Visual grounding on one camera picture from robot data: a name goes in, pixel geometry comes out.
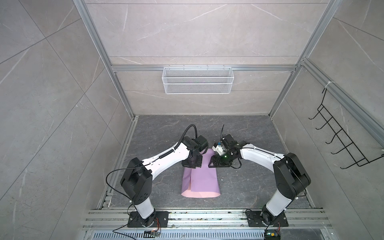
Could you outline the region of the pink wrapping paper sheet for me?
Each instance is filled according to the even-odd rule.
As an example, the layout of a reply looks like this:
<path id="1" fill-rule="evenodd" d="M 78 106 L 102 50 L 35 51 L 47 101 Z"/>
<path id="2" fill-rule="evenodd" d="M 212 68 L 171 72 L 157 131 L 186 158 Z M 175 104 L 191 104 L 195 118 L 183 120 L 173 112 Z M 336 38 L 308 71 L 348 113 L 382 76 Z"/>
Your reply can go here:
<path id="1" fill-rule="evenodd" d="M 209 168 L 212 149 L 203 154 L 202 166 L 196 169 L 184 168 L 182 196 L 186 198 L 216 198 L 221 195 L 216 168 Z"/>

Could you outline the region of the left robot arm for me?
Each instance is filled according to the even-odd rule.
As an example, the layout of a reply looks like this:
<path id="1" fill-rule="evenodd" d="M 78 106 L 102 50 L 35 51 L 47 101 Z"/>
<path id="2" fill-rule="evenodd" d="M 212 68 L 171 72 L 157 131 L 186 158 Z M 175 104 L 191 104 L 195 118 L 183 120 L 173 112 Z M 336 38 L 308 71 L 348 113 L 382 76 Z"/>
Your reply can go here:
<path id="1" fill-rule="evenodd" d="M 155 218 L 151 203 L 153 180 L 163 171 L 181 162 L 186 168 L 200 168 L 208 141 L 203 136 L 196 139 L 184 137 L 169 149 L 144 160 L 132 159 L 125 170 L 120 184 L 132 201 L 141 220 L 149 225 Z"/>

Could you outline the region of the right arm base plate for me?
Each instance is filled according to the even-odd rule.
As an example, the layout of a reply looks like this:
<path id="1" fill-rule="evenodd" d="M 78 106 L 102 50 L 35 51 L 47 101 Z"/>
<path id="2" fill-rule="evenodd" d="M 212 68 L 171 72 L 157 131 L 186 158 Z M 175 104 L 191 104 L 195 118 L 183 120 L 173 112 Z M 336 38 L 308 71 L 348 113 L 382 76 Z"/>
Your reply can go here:
<path id="1" fill-rule="evenodd" d="M 288 227 L 287 217 L 283 211 L 278 216 L 273 216 L 267 211 L 245 211 L 249 227 Z"/>

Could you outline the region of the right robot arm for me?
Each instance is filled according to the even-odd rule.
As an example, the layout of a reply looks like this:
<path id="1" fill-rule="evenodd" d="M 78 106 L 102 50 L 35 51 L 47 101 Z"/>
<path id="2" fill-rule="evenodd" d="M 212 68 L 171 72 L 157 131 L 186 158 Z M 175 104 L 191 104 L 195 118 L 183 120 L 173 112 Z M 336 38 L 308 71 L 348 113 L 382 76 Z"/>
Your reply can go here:
<path id="1" fill-rule="evenodd" d="M 237 142 L 231 135 L 226 135 L 212 147 L 215 152 L 211 157 L 210 168 L 229 168 L 234 160 L 254 162 L 272 171 L 277 190 L 263 206 L 260 218 L 265 226 L 277 222 L 284 210 L 299 197 L 311 184 L 311 178 L 299 158 L 293 154 L 277 154 L 243 141 Z"/>

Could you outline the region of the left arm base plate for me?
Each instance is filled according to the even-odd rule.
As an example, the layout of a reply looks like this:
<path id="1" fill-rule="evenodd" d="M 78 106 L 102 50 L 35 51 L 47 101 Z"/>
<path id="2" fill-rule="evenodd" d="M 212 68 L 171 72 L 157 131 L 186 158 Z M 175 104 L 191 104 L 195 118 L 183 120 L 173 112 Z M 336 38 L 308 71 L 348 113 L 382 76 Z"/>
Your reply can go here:
<path id="1" fill-rule="evenodd" d="M 147 228 L 147 227 L 153 227 L 157 228 L 158 226 L 160 228 L 166 228 L 168 226 L 169 221 L 169 212 L 165 211 L 154 211 L 148 218 L 143 219 L 141 215 L 138 212 L 131 212 L 129 221 L 128 221 L 128 228 Z"/>

